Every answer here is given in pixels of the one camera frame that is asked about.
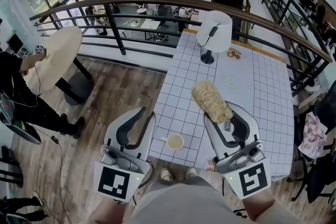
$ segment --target wooden floor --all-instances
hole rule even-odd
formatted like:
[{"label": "wooden floor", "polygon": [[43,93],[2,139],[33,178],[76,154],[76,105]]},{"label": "wooden floor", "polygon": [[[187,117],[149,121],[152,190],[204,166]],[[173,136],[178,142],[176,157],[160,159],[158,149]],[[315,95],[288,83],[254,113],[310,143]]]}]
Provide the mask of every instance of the wooden floor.
[{"label": "wooden floor", "polygon": [[[140,106],[147,106],[146,113],[149,115],[165,78],[165,74],[139,68],[88,58],[79,58],[79,60],[95,79],[94,90],[85,105],[69,106],[64,100],[63,93],[56,87],[42,98],[59,114],[67,113],[72,122],[75,122],[79,116],[85,117],[87,125],[81,139],[76,141],[67,135],[61,136],[40,128],[48,135],[55,135],[60,141],[63,154],[61,193],[73,224],[86,219],[102,198],[92,191],[92,183],[95,161],[100,159],[100,146],[103,143],[107,126],[124,112]],[[75,72],[77,72],[76,67],[71,66],[65,78],[70,78]],[[137,130],[143,122],[136,126],[132,137],[139,133]],[[14,138],[13,150],[23,169],[25,183],[22,189],[14,186],[13,192],[16,197],[31,197],[34,190],[38,191],[60,222],[66,224],[68,221],[59,198],[60,148],[47,136],[40,135],[43,140],[42,145],[33,145],[17,136]],[[151,160],[156,168],[153,178],[155,180],[160,168],[170,164],[157,159]],[[178,179],[182,180],[186,168],[174,164],[171,167]],[[217,173],[206,171],[202,173],[202,176],[214,187],[222,191],[222,178]],[[146,187],[138,190],[136,200],[143,195]],[[307,223],[327,223],[330,219],[330,206],[327,198],[321,197],[314,203],[308,204],[306,193],[303,192],[296,202],[290,201],[299,187],[299,183],[287,183],[284,179],[273,183],[271,192],[281,204]],[[334,187],[328,186],[324,192],[331,192]],[[232,209],[243,208],[241,202],[226,184],[225,197]],[[133,209],[132,202],[127,208],[126,219],[129,218]],[[28,208],[28,210],[22,209],[21,212],[33,210],[34,208]],[[57,223],[57,221],[49,217],[43,223]]]}]

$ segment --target white lamp shade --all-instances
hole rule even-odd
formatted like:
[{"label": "white lamp shade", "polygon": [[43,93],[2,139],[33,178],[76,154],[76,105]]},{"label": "white lamp shade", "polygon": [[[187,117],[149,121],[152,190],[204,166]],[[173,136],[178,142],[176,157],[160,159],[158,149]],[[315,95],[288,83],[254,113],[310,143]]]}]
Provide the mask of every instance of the white lamp shade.
[{"label": "white lamp shade", "polygon": [[[215,35],[209,37],[214,26],[218,27]],[[223,12],[213,10],[207,12],[205,20],[197,33],[197,42],[205,49],[222,52],[231,46],[232,19]]]}]

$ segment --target round table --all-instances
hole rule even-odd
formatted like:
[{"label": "round table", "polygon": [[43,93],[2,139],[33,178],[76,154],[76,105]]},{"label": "round table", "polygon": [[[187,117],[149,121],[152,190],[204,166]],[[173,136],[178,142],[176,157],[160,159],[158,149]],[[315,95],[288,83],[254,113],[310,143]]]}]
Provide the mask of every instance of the round table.
[{"label": "round table", "polygon": [[139,14],[145,14],[145,15],[147,14],[147,12],[146,12],[147,9],[146,9],[146,8],[138,8],[136,11],[137,11],[137,13],[139,13]]},{"label": "round table", "polygon": [[[94,82],[91,74],[76,58],[81,42],[82,31],[77,26],[64,27],[48,37],[44,44],[47,57],[37,62],[36,69],[30,69],[25,76],[32,93],[45,93],[56,85],[66,94],[65,99],[71,105],[87,100]],[[77,72],[67,82],[62,76],[72,62],[81,72]]]}]

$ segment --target computer monitor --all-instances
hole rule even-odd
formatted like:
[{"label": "computer monitor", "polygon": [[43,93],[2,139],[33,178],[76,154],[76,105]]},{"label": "computer monitor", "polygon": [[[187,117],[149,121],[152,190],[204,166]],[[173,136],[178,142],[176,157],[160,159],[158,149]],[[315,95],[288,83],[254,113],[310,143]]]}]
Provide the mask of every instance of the computer monitor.
[{"label": "computer monitor", "polygon": [[10,48],[13,50],[13,52],[15,54],[17,54],[19,52],[19,50],[21,49],[23,43],[22,41],[19,39],[19,37],[17,36],[17,34],[13,34],[9,40],[7,41],[8,45],[10,46]]}]

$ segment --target lamp base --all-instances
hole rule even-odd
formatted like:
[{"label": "lamp base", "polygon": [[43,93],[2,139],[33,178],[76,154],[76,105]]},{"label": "lamp base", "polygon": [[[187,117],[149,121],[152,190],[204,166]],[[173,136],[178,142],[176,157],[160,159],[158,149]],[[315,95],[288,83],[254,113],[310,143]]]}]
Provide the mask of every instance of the lamp base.
[{"label": "lamp base", "polygon": [[212,56],[212,51],[208,50],[206,53],[201,55],[201,60],[203,63],[210,65],[214,62],[215,58]]}]

